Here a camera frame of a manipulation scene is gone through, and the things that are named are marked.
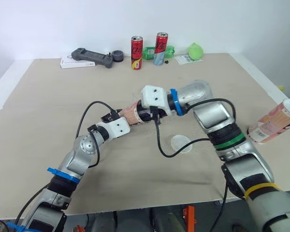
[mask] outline red can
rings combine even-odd
[[[162,65],[164,63],[164,54],[167,45],[168,34],[159,32],[156,35],[155,51],[153,56],[154,65]]]
[[[138,70],[141,68],[142,53],[143,53],[143,37],[133,36],[131,38],[132,69]]]

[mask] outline white box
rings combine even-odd
[[[63,56],[60,62],[62,69],[91,67],[96,64],[93,61],[87,60],[74,60],[71,55]]]

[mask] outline green ball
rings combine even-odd
[[[190,58],[194,60],[200,59],[204,54],[202,47],[196,43],[193,43],[190,47],[188,47],[188,51]]]

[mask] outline plastic bottle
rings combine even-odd
[[[153,59],[155,47],[145,47],[143,49],[143,59]],[[174,46],[166,46],[166,51],[164,58],[169,59],[174,56],[175,47]]]

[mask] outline yellow band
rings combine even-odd
[[[274,187],[274,188],[280,189],[275,183],[262,183],[262,184],[254,185],[246,191],[246,193],[245,193],[246,201],[248,200],[250,193],[254,192],[255,190],[264,188],[264,187]]]

